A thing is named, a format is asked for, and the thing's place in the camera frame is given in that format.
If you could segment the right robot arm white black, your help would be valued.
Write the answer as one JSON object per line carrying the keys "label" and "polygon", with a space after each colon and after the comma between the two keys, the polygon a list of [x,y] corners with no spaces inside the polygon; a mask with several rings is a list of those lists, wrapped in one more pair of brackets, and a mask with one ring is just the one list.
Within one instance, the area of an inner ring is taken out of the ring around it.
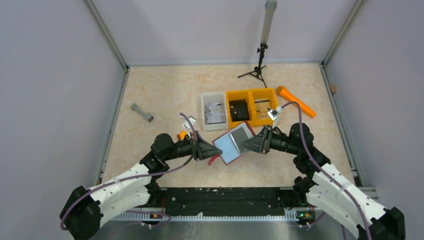
{"label": "right robot arm white black", "polygon": [[305,175],[295,180],[294,202],[321,209],[356,239],[406,239],[404,214],[365,194],[314,146],[313,141],[314,135],[304,123],[293,124],[289,134],[266,125],[256,136],[241,143],[241,147],[259,154],[267,154],[270,150],[293,154],[293,163]]}

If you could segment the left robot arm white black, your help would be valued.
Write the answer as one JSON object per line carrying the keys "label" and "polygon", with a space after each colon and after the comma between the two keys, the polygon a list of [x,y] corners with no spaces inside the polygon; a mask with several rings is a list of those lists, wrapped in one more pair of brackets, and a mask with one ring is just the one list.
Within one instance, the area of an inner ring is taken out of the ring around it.
{"label": "left robot arm white black", "polygon": [[70,194],[59,218],[60,228],[75,240],[88,240],[112,218],[134,207],[154,207],[160,202],[160,187],[156,180],[178,171],[167,161],[188,157],[182,164],[202,161],[222,154],[222,150],[202,139],[196,131],[176,142],[167,133],[156,136],[150,151],[133,167],[104,183],[85,188],[80,185]]}

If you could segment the red leather card holder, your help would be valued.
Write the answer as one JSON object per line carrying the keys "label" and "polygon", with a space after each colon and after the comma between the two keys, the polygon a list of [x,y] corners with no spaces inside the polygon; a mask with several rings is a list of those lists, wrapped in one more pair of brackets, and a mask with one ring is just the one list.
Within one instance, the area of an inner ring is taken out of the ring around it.
{"label": "red leather card holder", "polygon": [[212,141],[212,144],[222,153],[217,153],[208,161],[210,166],[217,158],[221,158],[225,165],[229,165],[249,150],[241,147],[241,144],[255,137],[251,125],[247,121],[243,121],[236,127],[223,133],[221,136]]}

